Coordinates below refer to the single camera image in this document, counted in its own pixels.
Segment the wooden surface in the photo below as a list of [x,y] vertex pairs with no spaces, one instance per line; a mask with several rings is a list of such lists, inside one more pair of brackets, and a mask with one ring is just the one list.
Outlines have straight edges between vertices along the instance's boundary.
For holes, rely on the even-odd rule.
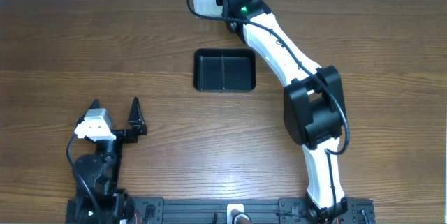
[[[284,31],[343,78],[349,197],[380,223],[442,223],[447,0],[265,0]],[[249,94],[192,85],[200,47],[244,47],[185,0],[0,0],[0,222],[64,221],[65,149],[94,98],[117,127],[140,98],[149,135],[124,148],[120,186],[168,199],[302,197],[307,171],[258,58]],[[92,152],[77,141],[73,155]]]

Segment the black tray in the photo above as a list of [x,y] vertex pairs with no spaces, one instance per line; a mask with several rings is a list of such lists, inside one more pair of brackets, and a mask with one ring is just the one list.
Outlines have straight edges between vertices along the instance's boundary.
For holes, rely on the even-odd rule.
[[256,86],[256,55],[248,49],[199,49],[194,87],[199,91],[249,92]]

